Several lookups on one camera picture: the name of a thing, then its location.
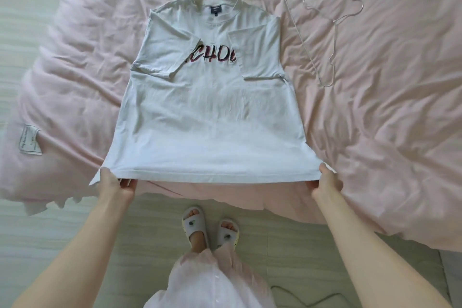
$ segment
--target pink duvet cover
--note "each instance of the pink duvet cover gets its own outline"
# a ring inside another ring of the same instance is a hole
[[[149,8],[169,0],[62,0],[23,80],[4,136],[3,197],[39,212],[95,195],[88,182],[111,144]],[[462,251],[462,0],[362,0],[338,28],[334,85],[322,88],[284,0],[245,0],[281,17],[282,64],[294,82],[309,145],[341,175],[343,194],[387,234]],[[337,18],[350,0],[307,0]],[[324,82],[333,25],[289,0]],[[43,155],[22,154],[24,124]],[[304,183],[140,184],[139,192],[215,199],[322,223]]]

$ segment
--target person's left hand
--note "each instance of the person's left hand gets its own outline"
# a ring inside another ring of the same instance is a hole
[[[99,191],[98,203],[109,208],[111,212],[125,213],[135,197],[138,181],[135,179],[122,179],[119,182],[116,176],[106,167],[101,168],[100,175],[101,181],[97,185]]]

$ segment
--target clothing tag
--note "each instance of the clothing tag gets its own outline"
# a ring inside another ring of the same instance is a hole
[[[24,125],[23,134],[19,141],[19,150],[24,154],[42,154],[42,150],[36,140],[37,133],[40,129],[33,125]]]
[[[218,14],[222,12],[221,10],[221,5],[218,5],[218,6],[211,6],[210,7],[210,13],[214,13],[215,16],[218,16]]]

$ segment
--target pink skirt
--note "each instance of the pink skirt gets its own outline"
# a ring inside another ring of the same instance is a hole
[[[276,308],[266,281],[242,263],[231,244],[215,252],[187,253],[170,273],[166,291],[145,308]]]

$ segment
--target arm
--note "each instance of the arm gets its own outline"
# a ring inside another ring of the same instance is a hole
[[[117,230],[133,200],[128,183],[101,169],[99,199],[84,226],[50,266],[21,294],[12,308],[91,308],[114,247]]]
[[[364,308],[450,308],[443,296],[348,206],[326,165],[313,198],[326,218]]]

